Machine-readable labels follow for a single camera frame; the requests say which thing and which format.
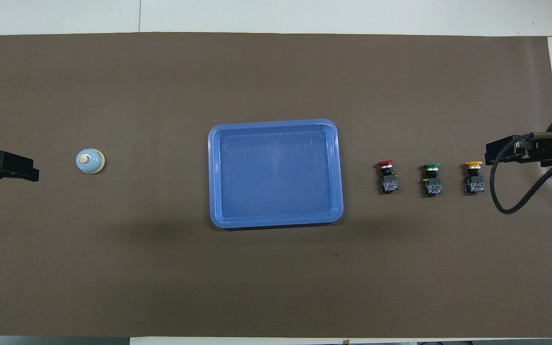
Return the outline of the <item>yellow push button switch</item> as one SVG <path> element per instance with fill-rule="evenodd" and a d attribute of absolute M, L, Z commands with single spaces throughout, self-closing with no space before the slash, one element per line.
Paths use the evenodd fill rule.
<path fill-rule="evenodd" d="M 484 177 L 481 175 L 483 163 L 481 161 L 468 161 L 464 165 L 467 171 L 467 176 L 464 180 L 464 192 L 467 194 L 484 192 Z"/>

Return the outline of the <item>light blue service bell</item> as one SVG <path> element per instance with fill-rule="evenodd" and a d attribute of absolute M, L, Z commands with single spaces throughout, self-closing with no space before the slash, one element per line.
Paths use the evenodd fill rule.
<path fill-rule="evenodd" d="M 98 174 L 105 167 L 105 155 L 97 149 L 83 149 L 77 153 L 75 164 L 85 174 Z"/>

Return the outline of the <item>green push button switch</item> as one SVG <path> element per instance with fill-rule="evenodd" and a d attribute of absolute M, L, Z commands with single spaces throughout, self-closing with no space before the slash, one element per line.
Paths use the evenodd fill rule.
<path fill-rule="evenodd" d="M 442 181 L 440 179 L 440 164 L 423 164 L 423 194 L 425 196 L 435 196 L 442 193 Z"/>

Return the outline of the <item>red push button switch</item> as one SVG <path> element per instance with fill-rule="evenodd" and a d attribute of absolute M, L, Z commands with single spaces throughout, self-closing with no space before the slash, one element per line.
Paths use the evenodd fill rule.
<path fill-rule="evenodd" d="M 397 174 L 393 170 L 393 161 L 392 160 L 383 160 L 379 161 L 376 164 L 380 172 L 380 188 L 384 194 L 390 194 L 399 189 L 399 182 L 397 179 Z"/>

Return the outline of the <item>blue plastic tray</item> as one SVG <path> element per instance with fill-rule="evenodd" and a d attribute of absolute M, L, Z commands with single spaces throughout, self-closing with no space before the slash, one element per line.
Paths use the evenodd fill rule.
<path fill-rule="evenodd" d="M 328 119 L 220 124 L 207 153 L 220 229 L 329 224 L 344 213 L 339 133 Z"/>

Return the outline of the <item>brown table mat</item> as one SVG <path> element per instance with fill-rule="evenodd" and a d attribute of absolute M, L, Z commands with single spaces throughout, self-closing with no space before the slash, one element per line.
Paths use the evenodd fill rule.
<path fill-rule="evenodd" d="M 339 131 L 342 217 L 216 227 L 212 127 L 302 119 Z M 0 36 L 0 150 L 40 170 L 0 180 L 0 335 L 552 338 L 552 178 L 510 216 L 462 186 L 550 122 L 543 37 Z"/>

